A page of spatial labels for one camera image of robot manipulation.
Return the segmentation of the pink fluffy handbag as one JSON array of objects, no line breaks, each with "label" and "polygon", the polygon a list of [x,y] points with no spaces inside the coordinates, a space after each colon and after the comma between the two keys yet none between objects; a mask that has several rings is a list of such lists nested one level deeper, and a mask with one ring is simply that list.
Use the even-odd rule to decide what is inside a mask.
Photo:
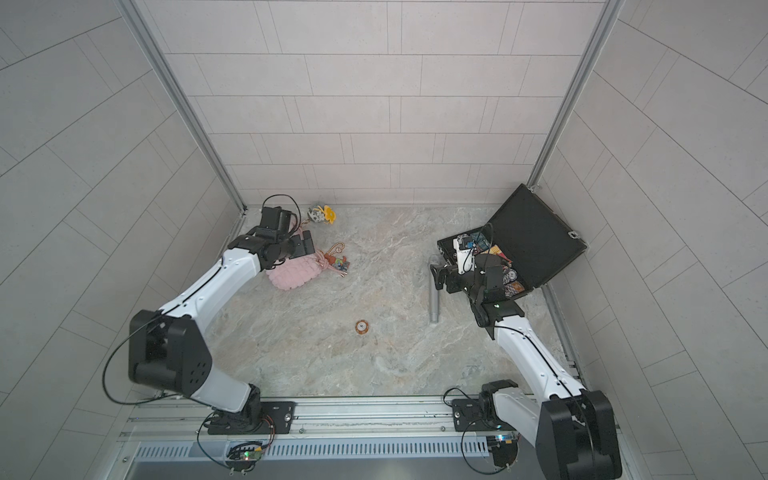
[{"label": "pink fluffy handbag", "polygon": [[320,255],[315,252],[311,255],[288,259],[274,269],[267,270],[266,275],[279,290],[293,290],[307,284],[322,273],[323,268],[319,258]]}]

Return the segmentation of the colourful keychain decoration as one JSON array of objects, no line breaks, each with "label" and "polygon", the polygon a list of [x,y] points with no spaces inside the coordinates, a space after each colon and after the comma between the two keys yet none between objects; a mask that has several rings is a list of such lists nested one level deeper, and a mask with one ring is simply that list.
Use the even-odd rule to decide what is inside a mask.
[{"label": "colourful keychain decoration", "polygon": [[344,278],[348,275],[350,263],[343,255],[345,244],[335,243],[328,251],[317,250],[316,260],[322,270],[330,270]]}]

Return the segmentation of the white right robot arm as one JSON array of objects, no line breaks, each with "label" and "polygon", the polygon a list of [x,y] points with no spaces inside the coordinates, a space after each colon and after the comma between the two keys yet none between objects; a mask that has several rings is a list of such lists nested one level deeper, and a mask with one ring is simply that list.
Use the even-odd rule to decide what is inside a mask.
[{"label": "white right robot arm", "polygon": [[535,449],[547,479],[618,479],[623,473],[612,405],[606,395],[574,378],[535,334],[523,310],[506,294],[503,258],[480,254],[471,267],[429,267],[434,289],[467,295],[476,323],[517,365],[530,388],[509,379],[488,382],[475,397],[449,401],[461,434],[496,432],[489,441],[493,473],[509,468],[518,439]]}]

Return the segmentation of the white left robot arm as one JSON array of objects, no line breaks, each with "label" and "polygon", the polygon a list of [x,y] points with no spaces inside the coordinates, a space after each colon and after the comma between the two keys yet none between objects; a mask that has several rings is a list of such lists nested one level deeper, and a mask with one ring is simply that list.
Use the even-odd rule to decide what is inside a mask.
[{"label": "white left robot arm", "polygon": [[204,338],[231,297],[259,274],[314,252],[301,215],[263,207],[260,223],[232,240],[214,265],[175,299],[131,320],[128,377],[131,382],[181,394],[216,410],[252,410],[258,389],[215,366]]}]

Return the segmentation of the silver microphone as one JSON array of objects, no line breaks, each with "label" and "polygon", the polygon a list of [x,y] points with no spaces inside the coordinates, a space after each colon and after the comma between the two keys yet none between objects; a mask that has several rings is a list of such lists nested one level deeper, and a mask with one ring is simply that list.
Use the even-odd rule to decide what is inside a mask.
[{"label": "silver microphone", "polygon": [[[429,273],[431,269],[437,269],[434,267],[429,267]],[[433,278],[430,273],[430,287],[429,287],[429,322],[431,324],[437,324],[439,322],[439,312],[440,312],[440,303],[439,303],[439,291],[437,291],[434,287]]]}]

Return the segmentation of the yellow white toy figure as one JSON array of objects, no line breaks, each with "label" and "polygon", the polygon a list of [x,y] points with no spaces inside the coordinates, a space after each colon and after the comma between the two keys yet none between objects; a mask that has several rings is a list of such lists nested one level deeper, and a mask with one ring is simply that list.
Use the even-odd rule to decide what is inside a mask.
[{"label": "yellow white toy figure", "polygon": [[322,224],[334,224],[337,218],[336,212],[328,205],[316,205],[308,209],[307,215],[311,222]]}]

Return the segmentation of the black poker chip case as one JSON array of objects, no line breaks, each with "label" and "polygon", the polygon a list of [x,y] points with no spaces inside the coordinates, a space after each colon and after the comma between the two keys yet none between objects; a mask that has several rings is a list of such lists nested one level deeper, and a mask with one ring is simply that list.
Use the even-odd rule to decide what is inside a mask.
[{"label": "black poker chip case", "polygon": [[516,273],[505,283],[511,300],[546,284],[587,249],[579,234],[523,184],[482,226],[437,241],[445,262],[456,269],[470,266],[454,247],[460,236],[468,237],[475,251],[500,250],[502,263]]}]

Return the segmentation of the right controller circuit board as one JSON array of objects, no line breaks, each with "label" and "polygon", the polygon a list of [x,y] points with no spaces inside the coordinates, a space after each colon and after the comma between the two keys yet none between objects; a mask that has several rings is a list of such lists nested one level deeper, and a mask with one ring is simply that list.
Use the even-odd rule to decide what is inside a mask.
[{"label": "right controller circuit board", "polygon": [[501,470],[511,467],[518,457],[518,435],[504,434],[486,437],[493,465]]}]

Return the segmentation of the controller circuit board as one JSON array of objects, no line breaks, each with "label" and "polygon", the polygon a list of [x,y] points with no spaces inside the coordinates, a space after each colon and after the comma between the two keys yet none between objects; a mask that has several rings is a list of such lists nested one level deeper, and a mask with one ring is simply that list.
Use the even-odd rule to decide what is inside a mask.
[{"label": "controller circuit board", "polygon": [[493,465],[501,470],[511,467],[518,457],[518,435],[504,434],[486,437]]},{"label": "controller circuit board", "polygon": [[261,441],[248,441],[232,446],[226,456],[225,465],[234,472],[243,475],[252,471],[262,459],[264,444]]}]

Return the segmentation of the left controller circuit board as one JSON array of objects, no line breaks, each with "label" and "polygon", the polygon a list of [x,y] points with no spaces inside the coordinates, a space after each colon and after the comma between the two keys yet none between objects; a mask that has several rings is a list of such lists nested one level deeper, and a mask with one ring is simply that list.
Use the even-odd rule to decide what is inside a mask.
[{"label": "left controller circuit board", "polygon": [[261,441],[248,441],[232,446],[226,456],[225,465],[234,472],[243,475],[252,471],[262,459],[264,444]]}]

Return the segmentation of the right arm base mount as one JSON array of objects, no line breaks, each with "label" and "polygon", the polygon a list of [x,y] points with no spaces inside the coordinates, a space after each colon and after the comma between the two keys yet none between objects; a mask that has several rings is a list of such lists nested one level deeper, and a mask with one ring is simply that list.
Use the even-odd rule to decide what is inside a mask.
[{"label": "right arm base mount", "polygon": [[513,427],[496,414],[493,394],[501,389],[517,386],[512,380],[497,380],[484,384],[477,397],[463,396],[452,400],[450,406],[455,431],[512,431]]}]

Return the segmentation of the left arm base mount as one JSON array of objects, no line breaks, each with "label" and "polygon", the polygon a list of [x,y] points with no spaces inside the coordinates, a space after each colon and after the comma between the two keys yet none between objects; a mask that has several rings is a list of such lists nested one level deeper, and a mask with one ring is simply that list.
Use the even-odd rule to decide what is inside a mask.
[{"label": "left arm base mount", "polygon": [[260,389],[251,385],[240,412],[215,409],[205,429],[209,435],[288,434],[296,406],[293,401],[263,401]]}]

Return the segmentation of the aluminium mounting rail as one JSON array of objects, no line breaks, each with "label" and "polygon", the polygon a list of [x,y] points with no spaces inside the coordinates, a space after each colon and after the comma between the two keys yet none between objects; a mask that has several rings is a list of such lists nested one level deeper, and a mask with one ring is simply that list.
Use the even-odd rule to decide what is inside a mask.
[{"label": "aluminium mounting rail", "polygon": [[460,395],[265,399],[297,404],[290,432],[280,435],[209,435],[205,422],[213,412],[176,402],[143,404],[120,435],[115,464],[128,470],[137,462],[198,461],[234,472],[225,465],[227,453],[248,441],[264,444],[259,462],[491,459],[486,437],[496,432],[461,434],[454,429],[448,403]]}]

